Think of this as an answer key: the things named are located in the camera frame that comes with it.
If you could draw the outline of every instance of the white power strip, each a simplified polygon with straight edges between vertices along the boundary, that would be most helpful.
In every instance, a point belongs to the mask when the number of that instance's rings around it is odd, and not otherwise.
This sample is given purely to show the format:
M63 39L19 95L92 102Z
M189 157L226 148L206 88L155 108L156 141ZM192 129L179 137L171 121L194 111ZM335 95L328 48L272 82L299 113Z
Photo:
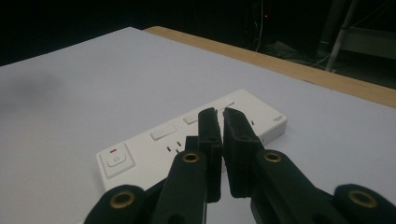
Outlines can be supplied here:
M225 107L243 112L263 145L286 129L286 116L245 90L235 91L99 152L96 159L106 190L124 184L146 190L165 179L174 157L184 150L186 136L198 135L198 113L209 107L218 110L221 133Z

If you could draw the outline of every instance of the table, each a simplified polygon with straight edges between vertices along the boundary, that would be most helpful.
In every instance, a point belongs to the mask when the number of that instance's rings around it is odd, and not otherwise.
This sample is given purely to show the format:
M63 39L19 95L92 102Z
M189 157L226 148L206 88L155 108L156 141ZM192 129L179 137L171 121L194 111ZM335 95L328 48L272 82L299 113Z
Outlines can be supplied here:
M289 118L267 148L318 188L356 183L396 203L394 91L161 27L127 28L0 67L0 223L82 221L104 193L97 152L239 89ZM207 223L254 223L248 204L230 197L224 176Z

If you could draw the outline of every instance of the electrical socket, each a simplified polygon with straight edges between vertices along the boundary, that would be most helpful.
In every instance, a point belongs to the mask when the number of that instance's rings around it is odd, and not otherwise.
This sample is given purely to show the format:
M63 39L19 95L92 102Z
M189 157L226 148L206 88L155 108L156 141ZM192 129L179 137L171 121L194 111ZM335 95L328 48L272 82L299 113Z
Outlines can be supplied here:
M218 111L221 133L225 107L243 112L264 146L286 129L285 115L245 90L235 91L97 153L106 190L124 184L146 190L165 179L174 157L184 150L186 136L198 135L198 113L209 107Z

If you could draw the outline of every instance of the dark background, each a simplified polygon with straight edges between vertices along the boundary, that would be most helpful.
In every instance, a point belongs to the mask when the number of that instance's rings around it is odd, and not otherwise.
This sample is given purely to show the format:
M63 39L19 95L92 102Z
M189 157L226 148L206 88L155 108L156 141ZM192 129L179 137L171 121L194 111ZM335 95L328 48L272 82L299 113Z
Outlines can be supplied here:
M387 0L361 0L356 22ZM329 18L333 3L341 18ZM163 26L245 49L280 40L315 57L325 23L336 38L350 0L2 1L0 66L75 45L125 27ZM396 33L396 4L370 28Z

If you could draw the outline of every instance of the cable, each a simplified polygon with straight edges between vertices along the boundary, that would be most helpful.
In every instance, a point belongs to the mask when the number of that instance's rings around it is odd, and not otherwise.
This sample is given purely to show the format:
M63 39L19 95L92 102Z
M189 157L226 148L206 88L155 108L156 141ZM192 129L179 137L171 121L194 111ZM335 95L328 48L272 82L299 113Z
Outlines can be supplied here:
M193 4L193 7L194 7L195 21L196 21L197 26L198 26L198 33L199 33L200 36L202 36L201 23L199 22L198 12L197 12L197 8L196 8L196 5L195 5L195 0L192 0L192 4Z
M320 61L318 61L317 63L314 64L315 65L319 65L321 62L325 61L326 59L328 59L330 57L331 54L328 54L326 57L322 58Z
M259 34L259 43L257 44L257 48L256 48L256 52L257 50L259 50L260 44L262 43L262 27L263 27L263 21L264 21L264 10L263 10L263 6L262 6L262 24L260 24L260 34Z
M362 23L363 21L367 20L369 17L371 17L372 15L374 15L378 10L380 10L383 6L385 6L388 2L392 1L393 4L394 0L388 0L386 2L384 2L381 6L379 6L378 8L376 8L372 13L370 13L369 15L365 16L363 19L357 21L355 24L351 25L350 27L355 27L356 25Z
M365 28L369 28L374 22L376 22L376 20L378 20L388 10L388 8L393 5L393 3L395 3L395 1L392 1L386 8L384 8L384 10L382 10L376 18L374 18L369 24L367 24Z

